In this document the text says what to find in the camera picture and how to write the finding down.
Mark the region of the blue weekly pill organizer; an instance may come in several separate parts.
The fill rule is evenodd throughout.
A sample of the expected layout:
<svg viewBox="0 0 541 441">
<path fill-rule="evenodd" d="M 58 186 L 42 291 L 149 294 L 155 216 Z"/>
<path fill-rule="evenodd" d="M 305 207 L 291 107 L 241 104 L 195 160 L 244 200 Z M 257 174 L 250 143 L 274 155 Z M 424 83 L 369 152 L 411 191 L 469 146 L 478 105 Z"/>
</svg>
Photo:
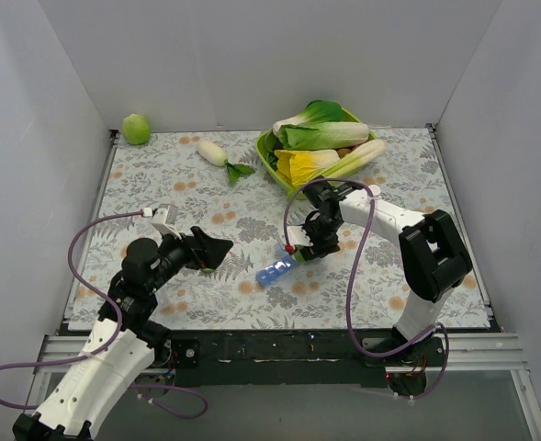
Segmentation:
<svg viewBox="0 0 541 441">
<path fill-rule="evenodd" d="M 256 281 L 261 287 L 265 288 L 276 282 L 297 265 L 296 258 L 291 254 L 286 254 L 278 258 L 271 265 L 258 271 L 255 276 Z"/>
</svg>

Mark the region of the green pill bottle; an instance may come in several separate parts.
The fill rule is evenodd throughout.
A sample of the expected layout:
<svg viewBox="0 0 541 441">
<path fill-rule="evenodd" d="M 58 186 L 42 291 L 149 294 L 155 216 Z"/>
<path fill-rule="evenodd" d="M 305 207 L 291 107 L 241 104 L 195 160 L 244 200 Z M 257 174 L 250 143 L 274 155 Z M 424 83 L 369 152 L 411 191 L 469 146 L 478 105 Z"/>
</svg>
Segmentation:
<svg viewBox="0 0 541 441">
<path fill-rule="evenodd" d="M 293 254 L 293 257 L 300 264 L 309 262 L 313 259 L 312 253 L 310 252 L 310 249 L 308 247 L 298 248 L 297 251 Z"/>
</svg>

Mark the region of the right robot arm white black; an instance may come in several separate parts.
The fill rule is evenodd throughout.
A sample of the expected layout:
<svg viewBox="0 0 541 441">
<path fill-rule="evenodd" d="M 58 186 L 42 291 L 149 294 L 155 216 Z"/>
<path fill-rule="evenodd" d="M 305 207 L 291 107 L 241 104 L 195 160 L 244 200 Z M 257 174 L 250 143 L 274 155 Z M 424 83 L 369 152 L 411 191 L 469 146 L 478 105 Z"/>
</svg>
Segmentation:
<svg viewBox="0 0 541 441">
<path fill-rule="evenodd" d="M 290 252 L 304 262 L 339 249 L 338 231 L 349 223 L 374 233 L 400 250 L 410 288 L 402 315 L 393 325 L 391 345 L 365 349 L 354 328 L 347 328 L 355 348 L 375 359 L 394 357 L 412 365 L 425 353 L 424 340 L 444 326 L 437 321 L 446 299 L 472 270 L 473 263 L 451 216 L 436 210 L 423 214 L 391 204 L 373 188 L 342 178 L 319 178 L 300 188 L 313 212 L 299 226 L 284 229 Z"/>
</svg>

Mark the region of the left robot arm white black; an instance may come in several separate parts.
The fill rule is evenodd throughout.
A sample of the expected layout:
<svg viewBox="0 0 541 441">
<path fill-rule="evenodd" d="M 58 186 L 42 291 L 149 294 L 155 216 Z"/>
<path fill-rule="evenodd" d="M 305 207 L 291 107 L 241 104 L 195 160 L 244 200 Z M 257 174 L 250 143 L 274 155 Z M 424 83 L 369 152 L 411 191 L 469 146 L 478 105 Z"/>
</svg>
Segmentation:
<svg viewBox="0 0 541 441">
<path fill-rule="evenodd" d="M 57 388 L 13 425 L 17 440 L 92 440 L 134 380 L 172 354 L 167 328 L 151 321 L 156 292 L 185 268 L 215 270 L 233 243 L 205 234 L 166 234 L 131 242 L 107 299 L 79 353 Z"/>
</svg>

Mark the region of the white pill bottle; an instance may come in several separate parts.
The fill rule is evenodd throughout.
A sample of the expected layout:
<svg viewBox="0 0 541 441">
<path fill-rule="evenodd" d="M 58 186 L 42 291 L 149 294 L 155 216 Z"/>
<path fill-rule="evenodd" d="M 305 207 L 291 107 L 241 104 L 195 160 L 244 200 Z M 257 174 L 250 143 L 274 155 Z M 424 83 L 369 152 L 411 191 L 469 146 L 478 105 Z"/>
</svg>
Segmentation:
<svg viewBox="0 0 541 441">
<path fill-rule="evenodd" d="M 368 188 L 374 198 L 381 197 L 381 188 L 378 185 L 370 185 Z"/>
</svg>

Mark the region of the yellow napa cabbage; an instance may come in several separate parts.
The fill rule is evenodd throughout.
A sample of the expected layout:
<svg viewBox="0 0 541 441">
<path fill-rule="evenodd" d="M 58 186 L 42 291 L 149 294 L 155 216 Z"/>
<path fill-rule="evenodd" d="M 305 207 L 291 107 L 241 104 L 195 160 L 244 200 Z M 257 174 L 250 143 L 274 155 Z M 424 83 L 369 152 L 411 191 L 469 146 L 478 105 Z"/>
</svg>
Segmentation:
<svg viewBox="0 0 541 441">
<path fill-rule="evenodd" d="M 275 151 L 275 181 L 282 186 L 299 188 L 337 165 L 341 157 L 335 150 Z"/>
</svg>

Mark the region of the green celery stalk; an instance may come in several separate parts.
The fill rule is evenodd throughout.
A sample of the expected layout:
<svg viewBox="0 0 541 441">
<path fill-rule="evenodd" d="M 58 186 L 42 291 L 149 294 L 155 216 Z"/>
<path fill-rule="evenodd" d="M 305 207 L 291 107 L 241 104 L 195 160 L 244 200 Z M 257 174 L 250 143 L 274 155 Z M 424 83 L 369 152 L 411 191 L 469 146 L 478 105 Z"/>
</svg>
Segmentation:
<svg viewBox="0 0 541 441">
<path fill-rule="evenodd" d="M 378 158 L 387 150 L 387 147 L 388 145 L 381 139 L 365 142 L 341 157 L 341 160 L 337 165 L 331 167 L 321 175 L 312 178 L 310 181 L 319 178 L 320 176 L 326 178 L 348 177 Z"/>
</svg>

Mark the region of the white radish with leaves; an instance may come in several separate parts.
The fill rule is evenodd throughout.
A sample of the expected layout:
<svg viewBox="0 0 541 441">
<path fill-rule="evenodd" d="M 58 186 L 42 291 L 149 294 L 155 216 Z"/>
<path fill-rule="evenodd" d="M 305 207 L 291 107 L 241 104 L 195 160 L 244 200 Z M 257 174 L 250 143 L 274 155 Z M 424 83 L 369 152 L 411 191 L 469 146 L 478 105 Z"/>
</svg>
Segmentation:
<svg viewBox="0 0 541 441">
<path fill-rule="evenodd" d="M 199 141 L 197 143 L 197 152 L 211 164 L 225 168 L 231 185 L 236 184 L 240 178 L 255 173 L 255 169 L 250 165 L 230 163 L 228 154 L 214 142 Z"/>
</svg>

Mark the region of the green bok choy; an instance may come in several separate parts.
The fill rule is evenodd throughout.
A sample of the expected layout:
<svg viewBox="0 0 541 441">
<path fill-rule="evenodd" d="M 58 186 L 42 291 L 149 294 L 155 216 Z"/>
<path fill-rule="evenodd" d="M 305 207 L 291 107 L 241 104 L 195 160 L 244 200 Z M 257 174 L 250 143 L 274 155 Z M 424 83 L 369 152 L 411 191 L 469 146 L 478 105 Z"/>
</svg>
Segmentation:
<svg viewBox="0 0 541 441">
<path fill-rule="evenodd" d="M 370 128 L 362 122 L 344 120 L 336 102 L 315 100 L 288 119 L 274 123 L 272 132 L 285 150 L 338 150 L 366 142 Z"/>
</svg>

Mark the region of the green round cabbage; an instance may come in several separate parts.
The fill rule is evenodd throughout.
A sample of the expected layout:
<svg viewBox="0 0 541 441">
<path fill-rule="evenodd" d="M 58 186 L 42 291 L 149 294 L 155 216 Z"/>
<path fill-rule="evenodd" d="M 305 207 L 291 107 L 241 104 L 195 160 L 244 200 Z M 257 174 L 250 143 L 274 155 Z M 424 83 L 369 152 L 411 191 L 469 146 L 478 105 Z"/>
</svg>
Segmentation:
<svg viewBox="0 0 541 441">
<path fill-rule="evenodd" d="M 152 131 L 143 115 L 130 114 L 122 120 L 121 134 L 129 144 L 142 145 L 149 141 Z"/>
</svg>

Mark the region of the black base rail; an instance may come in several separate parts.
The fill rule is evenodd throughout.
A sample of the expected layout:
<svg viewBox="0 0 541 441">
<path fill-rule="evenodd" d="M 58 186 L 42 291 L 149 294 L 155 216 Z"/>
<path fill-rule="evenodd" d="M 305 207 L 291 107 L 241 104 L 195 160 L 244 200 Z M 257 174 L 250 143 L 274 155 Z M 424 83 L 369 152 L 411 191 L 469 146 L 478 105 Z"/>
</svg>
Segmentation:
<svg viewBox="0 0 541 441">
<path fill-rule="evenodd" d="M 358 351 L 345 330 L 172 331 L 140 380 L 180 388 L 238 385 L 356 384 L 385 388 L 390 372 L 420 378 L 442 365 L 444 347 L 431 337 L 379 359 Z"/>
</svg>

